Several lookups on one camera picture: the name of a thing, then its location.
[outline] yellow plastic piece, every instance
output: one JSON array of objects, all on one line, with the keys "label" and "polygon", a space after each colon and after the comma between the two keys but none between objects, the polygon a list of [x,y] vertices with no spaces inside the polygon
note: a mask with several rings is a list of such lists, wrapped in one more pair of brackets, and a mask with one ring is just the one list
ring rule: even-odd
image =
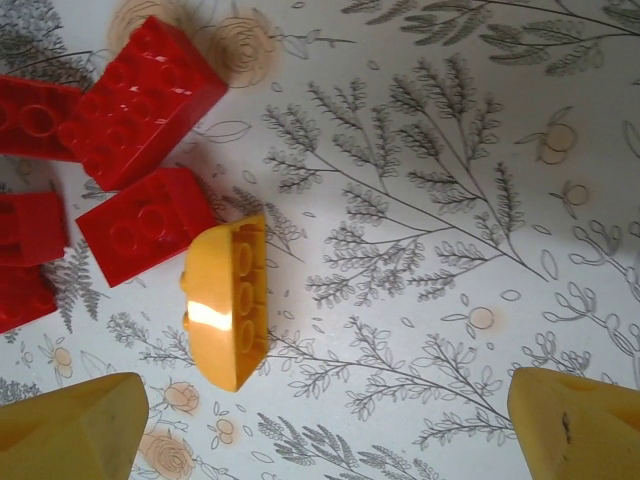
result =
[{"label": "yellow plastic piece", "polygon": [[267,354],[263,215],[210,228],[187,251],[180,287],[191,353],[214,385],[237,392]]},{"label": "yellow plastic piece", "polygon": [[127,480],[149,404],[135,373],[0,408],[0,478]]},{"label": "yellow plastic piece", "polygon": [[534,480],[640,479],[640,392],[520,368],[507,403]]}]

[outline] yellow lego brick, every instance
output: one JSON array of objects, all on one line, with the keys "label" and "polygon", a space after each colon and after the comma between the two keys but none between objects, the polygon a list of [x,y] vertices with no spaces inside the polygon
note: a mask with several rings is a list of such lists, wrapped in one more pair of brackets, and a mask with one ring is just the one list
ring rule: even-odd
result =
[{"label": "yellow lego brick", "polygon": [[267,354],[266,262],[263,215],[210,228],[187,251],[180,287],[193,359],[211,383],[230,392]]}]

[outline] toy building block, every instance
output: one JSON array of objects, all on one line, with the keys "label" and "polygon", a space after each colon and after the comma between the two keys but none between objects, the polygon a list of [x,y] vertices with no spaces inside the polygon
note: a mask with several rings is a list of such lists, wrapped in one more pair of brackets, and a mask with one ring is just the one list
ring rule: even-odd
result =
[{"label": "toy building block", "polygon": [[82,90],[1,75],[0,97],[0,154],[76,161],[57,131]]},{"label": "toy building block", "polygon": [[103,190],[154,170],[227,86],[179,29],[149,17],[59,129]]},{"label": "toy building block", "polygon": [[180,287],[196,365],[237,392],[267,354],[265,221],[257,215],[201,233],[187,251]]},{"label": "toy building block", "polygon": [[55,293],[40,267],[0,267],[0,334],[56,310]]},{"label": "toy building block", "polygon": [[64,256],[64,207],[55,192],[0,195],[0,265],[32,267]]},{"label": "toy building block", "polygon": [[160,168],[76,220],[110,286],[183,252],[213,213],[188,168]]}]

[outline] fern drawing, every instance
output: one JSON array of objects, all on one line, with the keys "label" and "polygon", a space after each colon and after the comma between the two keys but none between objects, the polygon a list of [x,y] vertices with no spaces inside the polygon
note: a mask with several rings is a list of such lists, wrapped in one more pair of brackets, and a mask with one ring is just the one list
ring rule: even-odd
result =
[{"label": "fern drawing", "polygon": [[[295,105],[267,106],[263,120],[288,147],[273,148],[264,159],[281,175],[281,192],[304,193],[327,176],[345,181],[347,221],[326,238],[332,252],[324,256],[325,263],[340,273],[307,280],[319,306],[332,307],[352,297],[355,305],[369,306],[383,294],[394,297],[408,287],[419,289],[420,300],[439,298],[458,277],[498,258],[543,278],[512,242],[512,233],[524,224],[524,213],[508,166],[495,166],[497,198],[476,175],[477,164],[490,161],[489,149],[499,142],[502,105],[490,93],[478,98],[462,57],[454,55],[444,64],[441,73],[427,60],[419,60],[412,75],[393,77],[386,105],[370,108],[366,85],[359,79],[332,92],[311,82],[311,98],[336,125],[333,146],[341,156],[330,156],[319,145],[320,131],[309,112]],[[404,114],[403,122],[393,124],[390,111]],[[456,138],[445,133],[444,123],[453,127]],[[414,152],[424,166],[403,172],[401,148]],[[349,163],[361,174],[347,171]],[[377,182],[368,180],[371,174]],[[400,175],[428,192],[432,208],[407,202],[400,191],[390,190],[387,180]],[[403,209],[421,220],[401,221]],[[459,213],[472,213],[474,226],[456,220]],[[404,233],[369,240],[365,229],[384,222]],[[455,252],[444,253],[447,247],[439,240],[444,234],[455,237]],[[448,268],[422,271],[427,241],[438,245],[434,253]]]}]

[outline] leaf sketch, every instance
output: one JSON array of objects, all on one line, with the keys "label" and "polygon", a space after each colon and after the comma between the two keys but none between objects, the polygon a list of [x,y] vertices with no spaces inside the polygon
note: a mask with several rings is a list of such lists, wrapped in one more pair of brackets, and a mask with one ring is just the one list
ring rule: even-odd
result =
[{"label": "leaf sketch", "polygon": [[[477,35],[500,52],[489,57],[493,62],[506,66],[543,64],[544,73],[555,77],[601,68],[604,42],[640,37],[640,4],[635,0],[603,2],[608,5],[599,6],[597,13],[584,14],[567,7],[563,0],[549,3],[547,7],[526,0],[398,0],[380,13],[381,0],[362,0],[353,1],[341,12],[374,14],[367,25],[402,17],[400,31],[415,36],[418,46],[451,46]],[[516,10],[521,10],[524,18],[532,14],[543,17],[517,26],[489,23],[494,15]]]},{"label": "leaf sketch", "polygon": [[[426,404],[440,400],[474,407],[475,413],[465,418],[450,412],[435,422],[425,419],[426,428],[415,441],[421,448],[426,448],[431,439],[446,443],[459,433],[481,432],[499,444],[515,438],[509,418],[489,401],[501,390],[503,381],[494,378],[490,366],[477,365],[475,348],[430,334],[419,356],[398,358],[389,346],[390,331],[373,328],[355,316],[349,318],[345,328],[353,337],[350,348],[360,352],[356,360],[343,359],[331,350],[325,355],[316,354],[314,340],[301,338],[299,331],[279,334],[271,330],[271,350],[261,371],[268,373],[271,363],[279,364],[283,371],[299,364],[300,377],[289,383],[289,387],[295,390],[295,397],[316,399],[335,382],[348,383],[356,372],[359,376],[366,375],[363,390],[346,392],[346,407],[362,421],[368,420],[375,413],[376,405],[383,401]],[[432,379],[430,373],[436,371],[444,375],[444,380]]]},{"label": "leaf sketch", "polygon": [[267,202],[263,205],[259,198],[240,187],[233,187],[232,191],[233,195],[223,195],[222,200],[245,216],[260,213],[264,208],[267,211],[267,244],[304,263],[292,250],[293,243],[303,238],[303,230],[275,204]]},{"label": "leaf sketch", "polygon": [[358,451],[340,434],[323,425],[296,428],[283,417],[277,420],[259,413],[258,430],[273,441],[276,453],[284,460],[300,466],[317,465],[322,461],[334,465],[341,472],[337,476],[324,474],[328,480],[373,480],[378,478],[364,469],[378,470],[387,478],[398,480],[437,480],[440,475],[427,463],[415,458],[406,460],[381,445],[370,451]]},{"label": "leaf sketch", "polygon": [[92,288],[89,257],[89,245],[83,239],[64,258],[43,267],[43,273],[55,286],[58,311],[69,333],[73,332],[73,310],[78,300],[82,300],[89,317],[97,322],[100,300],[109,298]]},{"label": "leaf sketch", "polygon": [[[19,20],[15,16],[20,12]],[[88,88],[100,52],[69,52],[60,36],[62,22],[51,0],[0,2],[0,61],[5,75]]]},{"label": "leaf sketch", "polygon": [[35,383],[20,383],[0,377],[0,406],[26,400],[42,392]]},{"label": "leaf sketch", "polygon": [[627,335],[621,331],[621,320],[618,315],[610,313],[603,318],[598,314],[598,302],[592,289],[580,288],[574,282],[570,282],[567,285],[567,292],[568,296],[564,293],[556,293],[556,302],[564,311],[561,313],[547,311],[542,316],[553,323],[575,322],[587,318],[605,329],[618,350],[631,357],[636,388],[640,388],[640,325],[630,323],[627,327]]},{"label": "leaf sketch", "polygon": [[[444,75],[425,59],[417,62],[413,73],[413,77],[395,75],[389,103],[371,108],[367,108],[366,85],[358,78],[347,88],[334,87],[331,93],[315,82],[309,83],[311,99],[340,132],[333,135],[334,147],[362,175],[349,173],[352,169],[348,172],[347,166],[339,163],[339,156],[329,157],[320,151],[316,120],[300,106],[291,104],[280,109],[269,105],[262,116],[289,148],[272,148],[264,160],[282,176],[281,192],[304,193],[327,175],[347,182],[343,196],[351,223],[342,222],[332,230],[326,243],[333,253],[324,257],[331,268],[346,275],[308,278],[307,289],[319,306],[332,307],[351,297],[355,297],[356,305],[369,306],[382,293],[393,297],[404,293],[407,286],[423,289],[421,300],[439,298],[455,285],[457,277],[499,257],[544,279],[522,260],[511,240],[512,232],[524,224],[524,215],[515,179],[507,166],[500,163],[496,167],[497,199],[485,193],[487,187],[481,185],[474,170],[474,165],[489,154],[487,148],[498,142],[493,132],[500,125],[495,117],[502,105],[491,94],[476,100],[473,78],[466,61],[458,55],[445,60]],[[390,110],[406,114],[413,121],[396,127],[388,115]],[[445,134],[435,114],[456,128],[459,146]],[[387,187],[386,180],[400,174],[400,145],[435,169],[416,169],[406,175],[410,183],[429,192],[435,212],[406,202]],[[365,180],[367,172],[377,176],[377,184]],[[419,227],[395,218],[403,208],[423,219]],[[449,219],[479,208],[481,213],[474,215],[475,230]],[[377,227],[383,222],[412,233],[368,240],[363,226]],[[473,262],[457,262],[451,270],[420,272],[425,259],[422,242],[441,232],[457,235],[460,242],[480,255]],[[452,265],[449,256],[438,256],[442,263]]]},{"label": "leaf sketch", "polygon": [[185,367],[195,365],[185,332],[179,332],[171,326],[162,331],[162,335],[167,339],[165,344],[161,338],[151,339],[145,327],[133,320],[128,313],[120,312],[111,315],[107,322],[107,331],[126,348],[133,348],[136,343],[143,345],[145,349],[140,351],[140,360],[147,363],[162,368],[174,368],[177,363],[182,363]]}]

